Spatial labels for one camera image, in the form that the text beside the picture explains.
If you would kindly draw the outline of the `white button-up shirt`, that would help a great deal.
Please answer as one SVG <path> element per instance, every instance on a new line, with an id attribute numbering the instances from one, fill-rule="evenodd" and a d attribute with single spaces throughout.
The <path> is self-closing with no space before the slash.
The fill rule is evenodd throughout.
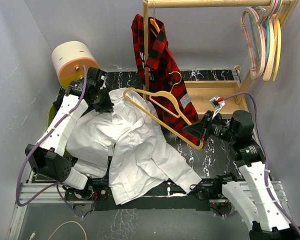
<path id="1" fill-rule="evenodd" d="M 90 111 L 75 125 L 66 145 L 75 169 L 90 177 L 108 176 L 114 202 L 123 205 L 166 180 L 186 193 L 201 181 L 163 135 L 154 106 L 125 88 L 112 90 L 111 113 Z"/>

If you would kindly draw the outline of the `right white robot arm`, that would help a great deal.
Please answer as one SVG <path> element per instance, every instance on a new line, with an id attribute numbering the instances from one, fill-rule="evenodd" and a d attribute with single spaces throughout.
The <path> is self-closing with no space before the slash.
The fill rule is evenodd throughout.
<path id="1" fill-rule="evenodd" d="M 266 158 L 253 139 L 252 115 L 244 110 L 232 114 L 226 125 L 221 114 L 207 111 L 203 118 L 184 127 L 200 140 L 214 136 L 229 142 L 229 153 L 248 185 L 251 197 L 232 173 L 218 175 L 211 188 L 201 183 L 193 188 L 198 196 L 227 198 L 245 222 L 251 240 L 300 240 L 300 226 L 294 224 L 280 204 L 266 169 Z"/>

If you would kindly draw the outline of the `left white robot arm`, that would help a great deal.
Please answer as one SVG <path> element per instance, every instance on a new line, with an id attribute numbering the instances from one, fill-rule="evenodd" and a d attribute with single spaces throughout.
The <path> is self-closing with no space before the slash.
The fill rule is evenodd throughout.
<path id="1" fill-rule="evenodd" d="M 89 110 L 109 113 L 113 106 L 106 86 L 106 73 L 90 67 L 83 79 L 69 84 L 45 134 L 35 145 L 27 145 L 25 154 L 32 171 L 75 188 L 81 199 L 89 199 L 94 188 L 87 183 L 87 176 L 73 168 L 72 161 L 65 156 L 66 146 L 84 113 Z"/>

